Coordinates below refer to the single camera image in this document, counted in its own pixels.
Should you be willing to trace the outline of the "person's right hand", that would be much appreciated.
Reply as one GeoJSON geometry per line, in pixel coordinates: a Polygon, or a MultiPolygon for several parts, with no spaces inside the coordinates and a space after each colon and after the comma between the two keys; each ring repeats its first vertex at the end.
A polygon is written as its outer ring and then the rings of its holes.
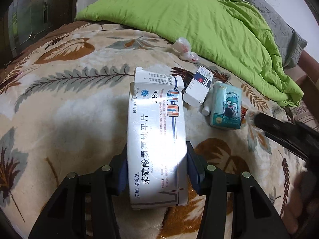
{"type": "Polygon", "coordinates": [[[308,171],[299,173],[294,182],[289,202],[284,207],[282,221],[290,235],[298,230],[298,218],[302,214],[305,201],[302,199],[301,188],[306,183],[306,178],[310,178],[308,171]]]}

